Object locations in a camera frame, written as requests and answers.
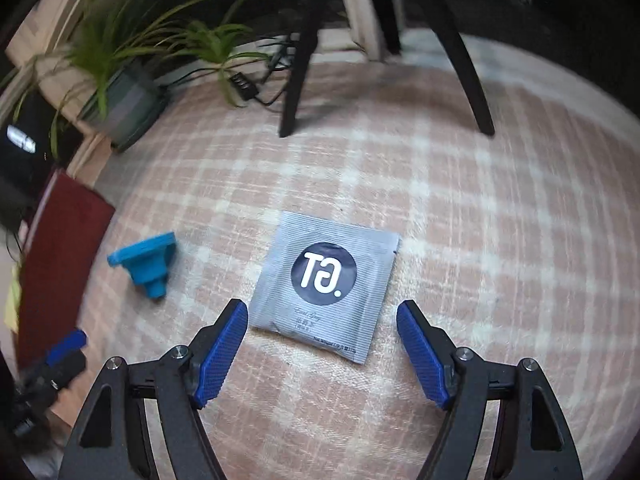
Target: floor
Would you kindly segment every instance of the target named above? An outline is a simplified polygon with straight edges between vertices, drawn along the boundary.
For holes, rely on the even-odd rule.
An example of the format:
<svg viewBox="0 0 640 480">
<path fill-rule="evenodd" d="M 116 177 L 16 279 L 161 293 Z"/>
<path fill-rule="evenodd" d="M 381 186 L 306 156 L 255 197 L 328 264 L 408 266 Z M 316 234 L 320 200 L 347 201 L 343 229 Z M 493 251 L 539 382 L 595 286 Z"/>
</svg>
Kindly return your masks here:
<svg viewBox="0 0 640 480">
<path fill-rule="evenodd" d="M 640 150 L 640 123 L 638 118 L 608 94 L 575 73 L 548 62 L 541 57 L 519 48 L 497 43 L 475 36 L 463 36 L 469 56 L 483 82 L 494 81 L 514 84 L 526 88 L 540 97 L 552 99 L 574 110 L 580 115 L 607 128 L 609 133 Z M 401 35 L 402 56 L 393 57 L 392 63 L 425 68 L 439 68 L 453 73 L 438 39 L 430 29 L 409 28 Z M 246 46 L 255 50 L 256 44 Z M 319 46 L 312 57 L 313 64 L 324 62 L 367 62 L 366 56 L 358 51 L 349 29 L 323 29 L 319 33 Z M 160 79 L 166 84 L 177 80 L 195 68 L 202 68 L 200 62 L 186 65 Z M 245 66 L 250 73 L 258 66 Z M 215 76 L 199 78 L 185 86 L 199 86 L 214 81 Z M 74 160 L 73 174 L 78 180 L 92 186 L 97 180 L 111 155 L 110 142 L 100 138 L 88 142 L 86 152 Z"/>
<path fill-rule="evenodd" d="M 116 216 L 82 313 L 88 372 L 60 406 L 63 418 L 73 421 L 107 357 L 156 358 L 230 298 L 248 302 L 279 214 L 290 210 L 393 230 L 401 246 L 364 366 L 249 330 L 203 411 L 230 478 L 416 476 L 442 414 L 425 402 L 395 330 L 407 298 L 485 358 L 535 356 L 586 478 L 606 478 L 640 427 L 633 123 L 614 114 L 604 127 L 611 108 L 602 99 L 593 118 L 554 89 L 491 77 L 484 86 L 493 140 L 476 131 L 457 79 L 437 68 L 318 64 L 288 139 L 277 138 L 276 112 L 231 110 L 215 84 L 181 91 L 96 182 Z M 106 255 L 168 230 L 178 258 L 167 298 L 152 303 Z M 495 415 L 492 407 L 472 479 L 483 478 Z M 153 417 L 151 429 L 169 474 Z"/>
</svg>

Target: blue gripper pad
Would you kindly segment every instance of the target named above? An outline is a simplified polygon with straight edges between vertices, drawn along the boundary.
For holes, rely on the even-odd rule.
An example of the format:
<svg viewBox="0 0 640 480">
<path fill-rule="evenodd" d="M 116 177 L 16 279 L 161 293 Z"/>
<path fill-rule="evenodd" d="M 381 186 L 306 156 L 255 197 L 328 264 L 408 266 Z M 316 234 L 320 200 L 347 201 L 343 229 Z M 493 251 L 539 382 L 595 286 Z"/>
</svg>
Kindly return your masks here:
<svg viewBox="0 0 640 480">
<path fill-rule="evenodd" d="M 225 382 L 226 374 L 236 357 L 238 347 L 246 332 L 249 315 L 246 305 L 239 301 L 220 335 L 211 347 L 209 354 L 200 365 L 198 387 L 193 400 L 198 408 L 203 408 L 208 400 L 215 399 Z"/>
<path fill-rule="evenodd" d="M 445 409 L 449 402 L 449 394 L 445 388 L 444 368 L 413 314 L 404 303 L 398 306 L 396 325 L 424 395 L 435 402 L 439 408 Z"/>
<path fill-rule="evenodd" d="M 47 366 L 52 367 L 59 363 L 69 352 L 79 350 L 86 345 L 86 334 L 76 328 L 71 334 L 55 345 L 47 353 L 45 360 Z"/>
</svg>

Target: metal screw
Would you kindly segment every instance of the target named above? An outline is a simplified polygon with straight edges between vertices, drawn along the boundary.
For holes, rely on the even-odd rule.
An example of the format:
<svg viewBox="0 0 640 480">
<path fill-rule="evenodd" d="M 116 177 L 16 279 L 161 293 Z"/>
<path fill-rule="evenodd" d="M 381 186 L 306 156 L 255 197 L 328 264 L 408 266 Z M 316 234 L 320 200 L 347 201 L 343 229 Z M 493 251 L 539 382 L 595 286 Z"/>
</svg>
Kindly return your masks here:
<svg viewBox="0 0 640 480">
<path fill-rule="evenodd" d="M 182 359 L 188 353 L 189 347 L 187 345 L 178 345 L 171 349 L 171 357 L 174 359 Z"/>
<path fill-rule="evenodd" d="M 535 359 L 532 359 L 531 357 L 525 357 L 522 360 L 522 366 L 524 366 L 525 370 L 528 370 L 529 372 L 533 372 L 540 367 L 538 365 L 538 362 Z"/>
<path fill-rule="evenodd" d="M 461 361 L 471 361 L 474 358 L 474 352 L 471 348 L 461 346 L 456 349 L 456 357 Z"/>
<path fill-rule="evenodd" d="M 112 357 L 107 361 L 107 368 L 109 370 L 117 370 L 122 366 L 122 357 Z"/>
</svg>

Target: yellow sticky note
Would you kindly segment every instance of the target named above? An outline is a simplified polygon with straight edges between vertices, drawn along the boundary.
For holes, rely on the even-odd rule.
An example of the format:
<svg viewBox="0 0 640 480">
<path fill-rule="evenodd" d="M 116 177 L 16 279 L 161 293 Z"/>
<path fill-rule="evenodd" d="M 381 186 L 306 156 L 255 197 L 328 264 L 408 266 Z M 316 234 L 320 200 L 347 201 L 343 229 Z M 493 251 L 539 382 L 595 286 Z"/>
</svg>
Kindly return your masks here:
<svg viewBox="0 0 640 480">
<path fill-rule="evenodd" d="M 4 324 L 7 325 L 15 333 L 18 332 L 18 307 L 20 306 L 20 296 L 22 289 L 18 282 L 18 265 L 15 264 L 12 269 L 14 276 L 13 281 L 9 285 L 9 292 L 6 296 L 6 304 L 4 306 Z"/>
</svg>

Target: black circle logo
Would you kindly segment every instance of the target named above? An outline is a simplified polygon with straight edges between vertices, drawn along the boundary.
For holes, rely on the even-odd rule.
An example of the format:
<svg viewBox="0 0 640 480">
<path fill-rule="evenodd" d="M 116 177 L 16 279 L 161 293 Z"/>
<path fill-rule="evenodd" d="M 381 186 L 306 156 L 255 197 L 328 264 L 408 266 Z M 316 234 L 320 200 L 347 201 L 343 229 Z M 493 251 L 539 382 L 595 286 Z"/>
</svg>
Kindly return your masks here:
<svg viewBox="0 0 640 480">
<path fill-rule="evenodd" d="M 351 292 L 356 261 L 340 245 L 321 242 L 307 247 L 291 267 L 291 285 L 307 303 L 331 305 Z"/>
</svg>

